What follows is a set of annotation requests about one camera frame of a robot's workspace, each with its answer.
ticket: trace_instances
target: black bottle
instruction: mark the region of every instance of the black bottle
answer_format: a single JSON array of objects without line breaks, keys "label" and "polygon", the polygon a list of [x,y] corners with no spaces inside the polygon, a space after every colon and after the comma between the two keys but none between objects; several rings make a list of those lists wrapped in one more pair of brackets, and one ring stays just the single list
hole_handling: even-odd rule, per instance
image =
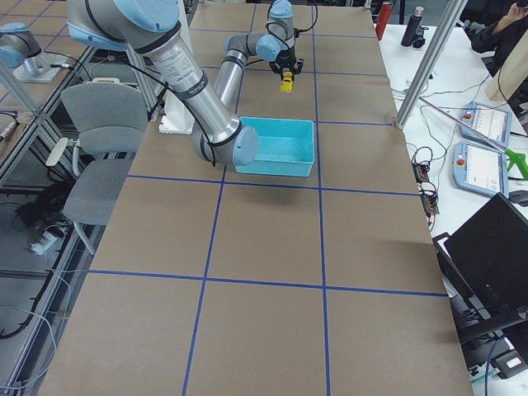
[{"label": "black bottle", "polygon": [[420,21],[422,20],[422,14],[423,14],[423,7],[416,7],[414,10],[414,13],[409,18],[407,29],[405,29],[405,33],[403,34],[403,38],[402,38],[402,45],[404,47],[410,47],[411,44],[413,43],[413,37],[416,34],[416,30],[420,26]]}]

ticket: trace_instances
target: gray office chair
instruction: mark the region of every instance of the gray office chair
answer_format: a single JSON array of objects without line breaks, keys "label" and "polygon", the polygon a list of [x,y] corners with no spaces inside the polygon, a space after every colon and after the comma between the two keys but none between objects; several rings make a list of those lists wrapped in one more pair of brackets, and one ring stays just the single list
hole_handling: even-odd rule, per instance
[{"label": "gray office chair", "polygon": [[[93,255],[95,248],[81,224],[107,225],[132,164],[130,158],[104,159],[107,153],[136,153],[147,128],[147,109],[140,91],[114,82],[88,82],[66,88],[61,99],[79,132],[78,140],[62,138],[48,166],[73,146],[73,170],[79,176],[64,204],[78,236]],[[79,149],[95,161],[80,172]]]}]

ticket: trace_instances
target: blue plastic bin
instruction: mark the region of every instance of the blue plastic bin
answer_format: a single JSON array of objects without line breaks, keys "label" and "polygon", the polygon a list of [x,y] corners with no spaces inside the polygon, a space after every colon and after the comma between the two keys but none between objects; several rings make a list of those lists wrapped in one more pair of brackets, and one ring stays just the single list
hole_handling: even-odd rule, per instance
[{"label": "blue plastic bin", "polygon": [[258,133],[258,151],[240,173],[307,177],[314,165],[314,123],[310,120],[240,117]]}]

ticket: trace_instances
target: chair backrest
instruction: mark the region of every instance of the chair backrest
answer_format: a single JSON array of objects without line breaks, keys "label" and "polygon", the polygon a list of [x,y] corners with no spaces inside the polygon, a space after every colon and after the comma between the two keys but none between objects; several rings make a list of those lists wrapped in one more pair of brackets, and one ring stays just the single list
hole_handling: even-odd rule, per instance
[{"label": "chair backrest", "polygon": [[64,89],[60,97],[80,132],[83,151],[138,150],[149,123],[140,91],[115,82],[86,82]]}]

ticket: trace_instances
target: yellow object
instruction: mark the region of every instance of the yellow object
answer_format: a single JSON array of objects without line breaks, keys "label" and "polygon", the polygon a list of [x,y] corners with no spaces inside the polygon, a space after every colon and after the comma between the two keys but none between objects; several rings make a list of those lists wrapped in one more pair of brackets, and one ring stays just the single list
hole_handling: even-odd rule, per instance
[{"label": "yellow object", "polygon": [[291,93],[292,89],[294,89],[294,76],[291,72],[285,72],[280,83],[280,91]]}]

